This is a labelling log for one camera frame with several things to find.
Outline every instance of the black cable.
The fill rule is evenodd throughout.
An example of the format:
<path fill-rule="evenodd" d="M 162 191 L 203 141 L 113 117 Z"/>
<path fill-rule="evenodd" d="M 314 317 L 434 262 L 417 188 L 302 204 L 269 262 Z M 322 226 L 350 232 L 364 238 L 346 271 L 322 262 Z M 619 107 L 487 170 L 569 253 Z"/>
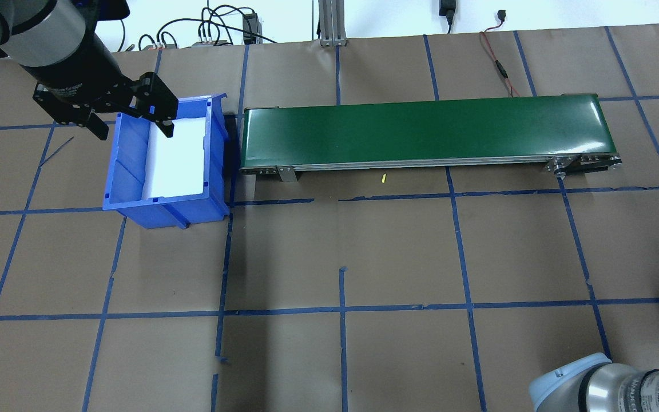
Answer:
<path fill-rule="evenodd" d="M 138 45 L 139 45 L 139 51 L 142 50 L 142 49 L 141 49 L 141 40 L 143 40 L 144 37 L 148 37 L 149 40 L 152 40 L 152 45 L 154 45 L 154 48 L 156 49 L 156 47 L 157 47 L 157 42 L 154 41 L 154 37 L 149 36 L 149 34 L 142 34 L 141 37 L 139 37 L 139 43 L 138 43 Z"/>
<path fill-rule="evenodd" d="M 207 20 L 205 20 L 205 10 L 210 11 L 210 17 L 209 17 Z M 203 21 L 212 21 L 212 16 L 215 15 L 215 16 L 217 16 L 217 18 L 220 19 L 220 23 L 222 23 L 223 25 L 225 25 L 225 20 L 223 20 L 223 17 L 222 17 L 222 16 L 217 15 L 217 14 L 215 13 L 215 10 L 217 10 L 217 8 L 215 8 L 215 9 L 211 9 L 211 8 L 209 8 L 209 7 L 203 7 L 202 11 L 200 12 L 200 18 L 202 18 Z M 231 37 L 231 32 L 230 32 L 230 31 L 227 31 L 227 30 L 226 30 L 225 32 L 228 33 L 228 42 L 229 42 L 230 44 L 233 44 L 233 37 Z M 207 34 L 208 34 L 208 36 L 212 37 L 212 33 L 211 33 L 211 31 L 210 31 L 210 25 L 209 25 L 209 24 L 208 24 L 208 26 L 207 26 Z M 217 28 L 217 39 L 220 39 L 220 27 Z"/>
<path fill-rule="evenodd" d="M 118 46 L 118 50 L 116 50 L 116 52 L 120 52 L 121 49 L 124 48 L 124 43 L 126 42 L 126 25 L 124 24 L 124 19 L 121 19 L 121 28 L 123 29 L 124 33 L 121 36 L 121 44 Z"/>
<path fill-rule="evenodd" d="M 161 34 L 162 31 L 163 31 L 167 26 L 169 26 L 170 24 L 177 23 L 177 22 L 180 22 L 180 21 L 199 21 L 199 22 L 203 22 L 203 20 L 201 20 L 201 19 L 199 19 L 199 18 L 187 18 L 187 17 L 185 17 L 185 18 L 176 18 L 176 19 L 174 19 L 174 20 L 172 20 L 172 21 L 168 21 L 168 22 L 165 23 L 162 27 L 160 27 L 159 30 L 157 31 L 157 35 L 158 35 L 158 34 Z M 251 35 L 253 35 L 253 36 L 255 36 L 255 37 L 258 37 L 259 39 L 264 39 L 264 40 L 267 40 L 268 42 L 275 43 L 274 40 L 271 40 L 271 39 L 269 39 L 268 37 L 265 37 L 265 36 L 261 36 L 261 34 L 258 34 L 258 33 L 253 33 L 253 32 L 251 32 L 251 31 L 246 31 L 246 30 L 241 30 L 241 29 L 238 29 L 237 27 L 233 27 L 233 26 L 225 26 L 225 24 L 215 23 L 215 21 L 212 21 L 211 23 L 212 23 L 212 24 L 215 24 L 215 26 L 225 27 L 226 29 L 231 29 L 231 30 L 235 30 L 235 31 L 240 31 L 241 33 L 245 33 L 245 34 L 251 34 Z"/>
<path fill-rule="evenodd" d="M 248 31 L 253 31 L 253 27 L 251 27 L 251 21 L 248 20 L 248 16 L 246 16 L 245 13 L 243 13 L 243 11 L 241 11 L 240 8 L 238 8 L 238 7 L 233 7 L 231 5 L 220 5 L 218 7 L 215 7 L 215 13 L 217 13 L 217 11 L 219 9 L 223 8 L 223 7 L 230 8 L 233 11 L 238 11 L 238 13 L 240 13 L 240 15 L 243 16 L 243 20 L 245 20 L 246 23 L 248 23 Z M 225 13 L 223 15 L 228 15 L 230 13 L 232 13 L 232 11 L 228 11 L 227 13 Z"/>
<path fill-rule="evenodd" d="M 164 45 L 164 47 L 167 47 L 167 41 L 164 40 L 164 35 L 165 34 L 169 34 L 169 36 L 172 37 L 172 41 L 174 42 L 174 48 L 179 49 L 180 47 L 177 45 L 177 39 L 174 38 L 172 33 L 170 33 L 169 31 L 166 31 L 166 30 L 162 31 L 162 44 Z"/>
<path fill-rule="evenodd" d="M 200 25 L 197 28 L 197 35 L 198 36 L 202 35 L 202 37 L 204 37 L 204 39 L 205 39 L 205 42 L 207 42 L 208 34 L 205 33 L 205 23 L 207 23 L 208 31 L 210 29 L 211 24 L 215 26 L 215 29 L 217 29 L 217 37 L 215 37 L 215 41 L 213 42 L 214 45 L 217 45 L 217 42 L 220 41 L 220 27 L 214 21 L 207 20 L 207 21 L 203 21 L 202 23 L 200 23 Z"/>

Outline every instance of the blue tape grid line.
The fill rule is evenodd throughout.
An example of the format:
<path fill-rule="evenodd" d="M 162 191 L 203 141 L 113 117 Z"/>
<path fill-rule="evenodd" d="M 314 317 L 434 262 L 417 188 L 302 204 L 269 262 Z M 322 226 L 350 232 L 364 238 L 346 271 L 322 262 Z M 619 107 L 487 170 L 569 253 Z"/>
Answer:
<path fill-rule="evenodd" d="M 642 103 L 640 102 L 640 99 L 638 99 L 637 97 L 635 86 L 632 84 L 632 80 L 630 79 L 630 75 L 627 72 L 627 68 L 625 68 L 625 63 L 622 60 L 620 51 L 617 49 L 617 44 L 615 44 L 614 42 L 614 37 L 612 37 L 612 31 L 609 29 L 609 27 L 605 27 L 604 30 L 606 31 L 607 38 L 609 39 L 609 44 L 612 46 L 612 51 L 614 52 L 615 57 L 617 57 L 617 62 L 620 64 L 620 69 L 622 69 L 622 75 L 625 76 L 625 80 L 627 81 L 627 86 L 630 88 L 630 93 L 632 93 L 632 97 L 635 101 L 635 105 L 637 106 L 637 110 L 640 113 L 642 122 L 644 123 L 645 128 L 648 129 L 648 135 L 650 137 L 650 140 L 652 141 L 652 146 L 654 146 L 654 149 L 657 152 L 657 156 L 659 157 L 659 143 L 657 143 L 657 137 L 656 135 L 654 135 L 652 126 L 650 126 L 649 124 L 648 116 L 645 115 L 644 109 L 642 108 Z"/>
<path fill-rule="evenodd" d="M 86 391 L 83 395 L 83 407 L 82 412 L 88 410 L 88 403 L 91 399 L 91 388 L 93 387 L 93 377 L 96 373 L 96 364 L 98 362 L 98 353 L 100 351 L 100 342 L 103 338 L 103 328 L 105 328 L 106 314 L 108 313 L 108 303 L 110 303 L 110 294 L 113 290 L 113 274 L 116 273 L 116 268 L 118 266 L 118 257 L 121 254 L 121 245 L 124 241 L 124 232 L 126 230 L 126 218 L 121 220 L 121 229 L 118 232 L 118 240 L 116 242 L 116 250 L 113 253 L 113 263 L 110 266 L 110 275 L 108 276 L 108 286 L 105 290 L 105 297 L 103 298 L 103 308 L 101 310 L 98 322 L 98 332 L 96 333 L 96 343 L 93 347 L 93 355 L 91 357 L 91 367 L 88 371 L 88 381 L 86 381 Z"/>
<path fill-rule="evenodd" d="M 612 298 L 597 299 L 599 306 L 659 304 L 659 298 Z M 586 307 L 591 300 L 536 300 L 536 302 L 478 302 L 473 308 L 549 308 L 549 307 Z M 405 305 L 357 305 L 345 307 L 302 307 L 274 308 L 274 310 L 225 310 L 225 316 L 279 316 L 306 315 L 313 313 L 341 313 L 343 311 L 424 311 L 424 310 L 467 310 L 466 303 L 432 303 Z M 58 315 L 0 315 L 0 321 L 12 320 L 88 320 L 100 319 L 100 313 L 75 313 Z M 216 318 L 219 310 L 197 311 L 148 311 L 107 313 L 107 319 L 154 319 L 154 318 Z"/>
<path fill-rule="evenodd" d="M 530 87 L 530 92 L 533 96 L 538 96 L 538 92 L 535 91 L 535 85 L 533 84 L 533 76 L 530 75 L 530 68 L 528 67 L 528 60 L 525 58 L 525 50 L 523 50 L 523 44 L 520 42 L 520 36 L 518 31 L 513 31 L 515 36 L 515 44 L 518 45 L 518 52 L 520 53 L 520 60 L 523 62 L 523 68 L 525 70 L 525 76 L 528 78 L 528 86 Z"/>
<path fill-rule="evenodd" d="M 47 141 L 45 141 L 45 147 L 42 149 L 42 154 L 39 157 L 38 164 L 42 164 L 42 162 L 45 159 L 45 156 L 47 156 L 47 150 L 50 148 L 50 142 L 52 141 L 53 133 L 55 132 L 55 127 L 53 125 L 50 126 L 50 133 L 47 134 Z M 37 180 L 39 180 L 40 172 L 42 172 L 42 167 L 38 166 L 37 171 L 34 172 L 32 185 L 29 188 L 29 194 L 27 195 L 27 202 L 24 205 L 24 211 L 27 211 L 27 209 L 29 209 L 29 204 L 31 204 L 32 202 L 32 196 L 34 196 L 34 188 L 37 187 Z M 17 231 L 14 235 L 14 240 L 11 241 L 10 253 L 7 256 L 7 263 L 5 264 L 5 268 L 2 271 L 2 278 L 0 278 L 0 297 L 2 296 L 2 290 L 5 287 L 5 281 L 7 281 L 7 274 L 9 273 L 9 269 L 11 266 L 11 260 L 13 259 L 15 250 L 17 249 L 17 242 L 19 241 L 19 237 L 22 234 L 22 228 L 24 227 L 24 221 L 26 217 L 27 214 L 23 213 L 22 217 L 19 219 L 19 225 L 17 226 Z"/>
<path fill-rule="evenodd" d="M 53 156 L 55 156 L 56 154 L 58 154 L 58 152 L 60 152 L 60 151 L 62 150 L 62 148 L 65 147 L 66 144 L 68 144 L 68 143 L 70 143 L 71 141 L 73 141 L 74 138 L 76 138 L 76 137 L 73 136 L 73 137 L 69 138 L 68 140 L 66 140 L 65 143 L 61 144 L 60 147 L 57 148 L 57 149 L 55 149 L 55 151 L 53 152 L 53 154 L 50 154 L 50 156 L 47 156 L 47 159 L 45 159 L 41 164 L 39 164 L 39 166 L 42 167 L 42 165 L 46 164 L 47 161 L 49 161 L 50 159 L 53 158 Z"/>
<path fill-rule="evenodd" d="M 159 74 L 159 66 L 162 64 L 162 49 L 157 52 L 157 63 L 154 65 L 154 73 Z"/>
<path fill-rule="evenodd" d="M 342 93 L 340 91 L 340 47 L 335 46 L 335 105 L 342 104 Z"/>
<path fill-rule="evenodd" d="M 210 412 L 217 409 L 217 373 L 212 374 L 212 388 L 210 389 Z"/>
<path fill-rule="evenodd" d="M 567 193 L 606 193 L 606 192 L 624 192 L 624 191 L 659 191 L 659 186 L 623 186 L 620 188 L 566 188 Z M 457 192 L 455 196 L 515 196 L 515 195 L 550 195 L 551 193 L 561 193 L 560 189 L 531 189 L 518 191 L 469 191 Z M 400 199 L 442 199 L 447 198 L 449 193 L 413 193 L 412 195 L 376 195 L 376 196 L 356 196 L 350 199 L 338 199 L 338 201 L 371 201 L 371 200 L 400 200 Z M 277 199 L 277 200 L 249 200 L 235 201 L 233 206 L 236 208 L 247 206 L 264 206 L 270 204 L 297 204 L 313 203 L 314 198 L 300 199 Z M 0 215 L 39 215 L 47 213 L 93 213 L 104 212 L 102 208 L 63 208 L 63 209 L 29 209 L 28 211 L 0 211 Z"/>
<path fill-rule="evenodd" d="M 347 412 L 347 329 L 345 326 L 345 272 L 347 267 L 340 268 L 340 375 L 342 383 L 342 412 Z"/>
<path fill-rule="evenodd" d="M 563 184 L 563 180 L 558 180 L 559 187 L 561 188 L 561 196 L 563 198 L 563 204 L 566 208 L 566 215 L 568 216 L 568 224 L 571 226 L 571 233 L 573 235 L 573 242 L 576 245 L 576 253 L 578 254 L 578 261 L 581 264 L 581 271 L 583 272 L 583 279 L 586 282 L 586 289 L 589 292 L 589 300 L 591 301 L 591 307 L 594 310 L 594 320 L 597 323 L 597 330 L 599 331 L 599 338 L 602 342 L 602 349 L 607 358 L 612 358 L 612 352 L 609 350 L 609 340 L 606 337 L 606 331 L 604 330 L 604 322 L 602 322 L 602 316 L 599 312 L 599 305 L 597 304 L 596 293 L 594 293 L 594 287 L 589 280 L 589 266 L 586 264 L 586 258 L 583 255 L 583 247 L 581 247 L 581 238 L 578 236 L 578 229 L 576 229 L 576 222 L 573 218 L 573 212 L 571 211 L 571 204 L 568 201 L 568 194 L 566 193 L 566 187 Z"/>
<path fill-rule="evenodd" d="M 535 91 L 535 84 L 533 82 L 533 76 L 530 74 L 530 68 L 528 66 L 528 60 L 525 58 L 525 50 L 523 50 L 523 45 L 520 42 L 520 36 L 518 36 L 518 32 L 514 32 L 515 35 L 515 43 L 518 45 L 518 52 L 520 52 L 520 58 L 521 61 L 523 62 L 523 68 L 526 73 L 526 77 L 528 78 L 528 84 L 530 86 L 530 92 L 533 94 L 533 96 L 537 96 L 538 92 Z M 599 305 L 597 303 L 597 298 L 596 298 L 596 293 L 594 293 L 594 287 L 591 285 L 591 282 L 589 281 L 589 266 L 586 264 L 586 258 L 583 255 L 583 247 L 581 246 L 581 238 L 578 236 L 578 229 L 576 228 L 576 222 L 573 218 L 573 211 L 571 211 L 571 204 L 568 199 L 568 193 L 566 186 L 563 182 L 563 180 L 557 179 L 559 183 L 559 191 L 561 193 L 561 198 L 564 203 L 564 207 L 566 209 L 566 215 L 568 217 L 568 223 L 571 228 L 571 235 L 573 237 L 574 244 L 576 246 L 576 252 L 578 254 L 578 261 L 579 264 L 581 265 L 581 272 L 583 273 L 583 279 L 584 282 L 586 283 L 586 289 L 589 292 L 589 302 L 591 304 L 591 308 L 594 311 L 594 320 L 596 321 L 597 324 L 597 331 L 599 332 L 599 339 L 601 340 L 602 343 L 602 349 L 604 350 L 604 354 L 608 358 L 612 358 L 612 352 L 609 350 L 609 340 L 607 340 L 606 337 L 606 331 L 604 329 L 604 322 L 602 321 L 601 318 L 601 313 L 599 312 Z"/>
<path fill-rule="evenodd" d="M 239 115 L 243 114 L 244 102 L 245 102 L 245 86 L 246 86 L 246 77 L 248 75 L 248 56 L 249 56 L 249 45 L 245 46 L 243 50 L 243 65 L 241 66 L 241 78 L 240 78 L 240 94 L 238 96 L 238 113 Z M 240 117 L 237 122 L 238 126 L 238 139 L 241 138 L 241 122 L 243 118 Z M 238 148 L 238 141 L 235 142 L 235 148 Z M 236 157 L 240 157 L 240 151 L 236 151 Z M 240 162 L 238 159 L 233 165 L 233 170 L 231 170 L 231 187 L 230 187 L 230 198 L 228 199 L 228 206 L 230 206 L 230 214 L 228 216 L 228 228 L 225 231 L 225 255 L 223 256 L 223 277 L 220 281 L 220 303 L 217 310 L 217 328 L 215 331 L 215 356 L 223 359 L 223 329 L 225 328 L 225 302 L 227 301 L 228 295 L 228 271 L 230 269 L 231 261 L 231 244 L 233 239 L 233 219 L 235 219 L 235 214 L 233 214 L 233 209 L 236 206 L 235 201 L 235 190 L 236 190 L 236 181 L 238 179 L 238 167 Z M 210 390 L 211 394 L 211 409 L 215 410 L 217 407 L 217 382 L 219 374 L 216 373 L 212 378 L 212 388 Z"/>
<path fill-rule="evenodd" d="M 452 219 L 454 221 L 454 235 L 457 240 L 457 251 L 459 253 L 459 264 L 462 272 L 462 283 L 465 287 L 465 306 L 467 311 L 467 320 L 469 322 L 469 338 L 471 340 L 471 354 L 474 358 L 474 374 L 477 376 L 477 391 L 479 395 L 479 409 L 482 412 L 487 411 L 487 401 L 485 399 L 485 387 L 482 379 L 482 367 L 479 363 L 479 348 L 477 345 L 477 329 L 474 327 L 474 304 L 471 299 L 471 291 L 469 290 L 469 277 L 467 276 L 466 259 L 465 259 L 465 244 L 462 241 L 462 232 L 459 225 L 459 214 L 457 209 L 457 199 L 454 192 L 454 183 L 449 167 L 446 167 L 447 184 L 449 185 L 449 198 L 452 201 Z"/>
<path fill-rule="evenodd" d="M 431 72 L 431 85 L 434 87 L 434 101 L 439 101 L 439 87 L 436 85 L 436 72 L 434 71 L 434 60 L 431 58 L 431 48 L 428 45 L 428 36 L 423 35 L 423 44 L 426 47 L 426 58 L 428 60 L 428 69 Z"/>

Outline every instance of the connector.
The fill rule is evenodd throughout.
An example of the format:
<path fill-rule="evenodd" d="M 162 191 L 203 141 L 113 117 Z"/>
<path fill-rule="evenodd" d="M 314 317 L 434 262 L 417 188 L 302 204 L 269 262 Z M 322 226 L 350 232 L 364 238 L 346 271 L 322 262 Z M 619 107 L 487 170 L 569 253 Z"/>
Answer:
<path fill-rule="evenodd" d="M 447 23 L 449 23 L 449 30 L 452 31 L 452 23 L 454 22 L 454 13 L 457 11 L 457 0 L 439 0 L 439 15 L 447 16 Z"/>
<path fill-rule="evenodd" d="M 439 15 L 445 15 L 448 19 L 449 13 L 452 13 L 453 17 L 455 11 L 457 11 L 457 0 L 439 0 Z"/>
<path fill-rule="evenodd" d="M 248 13 L 243 19 L 243 30 L 261 35 L 261 21 L 256 13 Z M 253 34 L 243 33 L 243 44 L 256 44 L 262 42 Z"/>

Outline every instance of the conveyor belt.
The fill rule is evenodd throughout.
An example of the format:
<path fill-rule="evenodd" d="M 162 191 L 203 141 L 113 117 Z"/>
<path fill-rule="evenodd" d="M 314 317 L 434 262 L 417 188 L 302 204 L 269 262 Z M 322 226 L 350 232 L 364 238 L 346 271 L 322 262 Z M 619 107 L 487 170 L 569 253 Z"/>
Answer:
<path fill-rule="evenodd" d="M 559 174 L 620 164 L 595 94 L 249 109 L 241 171 L 290 180 L 294 171 L 534 162 Z"/>

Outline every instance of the blue storage bin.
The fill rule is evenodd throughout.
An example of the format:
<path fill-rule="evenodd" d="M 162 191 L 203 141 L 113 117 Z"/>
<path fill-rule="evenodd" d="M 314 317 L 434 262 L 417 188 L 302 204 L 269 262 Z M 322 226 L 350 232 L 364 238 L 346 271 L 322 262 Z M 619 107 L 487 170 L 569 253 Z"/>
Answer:
<path fill-rule="evenodd" d="M 202 193 L 196 195 L 143 199 L 152 123 L 119 113 L 106 179 L 104 211 L 118 211 L 147 229 L 170 226 L 186 229 L 193 223 L 222 220 L 228 214 L 223 183 L 223 151 L 228 131 L 220 101 L 225 96 L 181 98 L 177 108 L 177 119 L 204 117 L 206 120 L 203 188 Z"/>

